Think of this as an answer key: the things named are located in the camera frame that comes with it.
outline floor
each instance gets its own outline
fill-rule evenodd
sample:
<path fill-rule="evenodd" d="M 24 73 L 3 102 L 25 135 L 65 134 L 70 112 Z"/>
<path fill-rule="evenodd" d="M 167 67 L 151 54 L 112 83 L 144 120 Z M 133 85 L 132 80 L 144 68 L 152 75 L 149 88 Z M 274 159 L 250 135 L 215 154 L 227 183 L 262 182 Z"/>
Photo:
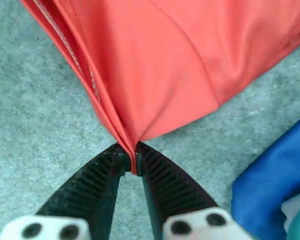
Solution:
<path fill-rule="evenodd" d="M 300 119 L 300 48 L 218 111 L 148 142 L 230 209 L 231 184 Z M 0 231 L 34 213 L 114 139 L 18 1 L 0 0 Z M 110 239 L 152 239 L 140 179 L 120 183 Z"/>

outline stitching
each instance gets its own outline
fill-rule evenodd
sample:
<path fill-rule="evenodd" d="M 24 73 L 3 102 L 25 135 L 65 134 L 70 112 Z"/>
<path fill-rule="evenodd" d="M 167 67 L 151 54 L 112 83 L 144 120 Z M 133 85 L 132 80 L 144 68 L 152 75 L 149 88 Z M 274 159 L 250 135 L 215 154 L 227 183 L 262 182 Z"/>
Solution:
<path fill-rule="evenodd" d="M 49 13 L 49 11 L 43 5 L 43 3 L 42 3 L 41 0 L 33 0 L 33 2 L 39 8 L 39 10 L 41 11 L 41 13 L 46 18 L 46 20 L 50 23 L 50 25 L 53 27 L 53 29 L 55 30 L 55 32 L 58 34 L 58 36 L 62 40 L 63 44 L 65 45 L 66 49 L 68 50 L 69 54 L 71 55 L 71 57 L 72 57 L 75 65 L 79 69 L 79 71 L 82 74 L 82 76 L 84 76 L 84 72 L 83 72 L 82 68 L 80 67 L 79 61 L 78 61 L 78 59 L 77 59 L 74 51 L 72 50 L 72 48 L 71 48 L 71 46 L 70 46 L 67 38 L 65 37 L 64 33 L 61 31 L 61 29 L 59 28 L 59 26 L 56 24 L 56 22 L 54 21 L 53 17 Z M 99 95 L 99 92 L 98 92 L 98 89 L 97 89 L 97 85 L 96 85 L 96 81 L 95 81 L 95 78 L 94 78 L 94 74 L 93 74 L 92 69 L 90 68 L 90 66 L 89 66 L 89 71 L 90 71 L 90 77 L 91 77 L 92 87 L 94 89 L 94 94 L 96 95 L 96 97 L 98 98 L 98 101 L 100 102 L 100 95 Z"/>

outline pliers jaw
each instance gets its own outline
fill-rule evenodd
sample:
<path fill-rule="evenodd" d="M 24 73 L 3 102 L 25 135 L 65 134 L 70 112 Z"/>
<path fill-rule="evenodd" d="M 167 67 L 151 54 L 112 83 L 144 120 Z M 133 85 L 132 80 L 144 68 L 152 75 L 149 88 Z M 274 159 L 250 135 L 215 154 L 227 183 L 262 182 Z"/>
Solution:
<path fill-rule="evenodd" d="M 136 165 L 155 240 L 163 238 L 169 217 L 217 206 L 185 171 L 145 143 L 137 144 Z M 92 240 L 108 240 L 119 181 L 130 171 L 128 154 L 114 144 L 69 178 L 36 214 L 85 219 Z"/>

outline red fabric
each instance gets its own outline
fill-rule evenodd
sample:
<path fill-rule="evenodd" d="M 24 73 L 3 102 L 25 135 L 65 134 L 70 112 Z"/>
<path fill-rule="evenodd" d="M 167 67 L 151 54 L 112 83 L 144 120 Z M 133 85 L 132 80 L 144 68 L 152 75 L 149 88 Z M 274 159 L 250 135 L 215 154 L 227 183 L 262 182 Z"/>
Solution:
<path fill-rule="evenodd" d="M 300 0 L 21 0 L 131 157 L 300 45 Z"/>

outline blue fabric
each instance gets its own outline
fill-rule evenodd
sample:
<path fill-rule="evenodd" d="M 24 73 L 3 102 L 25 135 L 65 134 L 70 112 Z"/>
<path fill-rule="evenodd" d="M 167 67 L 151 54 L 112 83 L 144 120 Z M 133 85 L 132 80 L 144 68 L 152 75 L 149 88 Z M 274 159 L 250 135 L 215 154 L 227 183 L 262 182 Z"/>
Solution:
<path fill-rule="evenodd" d="M 300 121 L 233 183 L 232 216 L 262 240 L 285 240 L 281 204 L 300 193 Z"/>

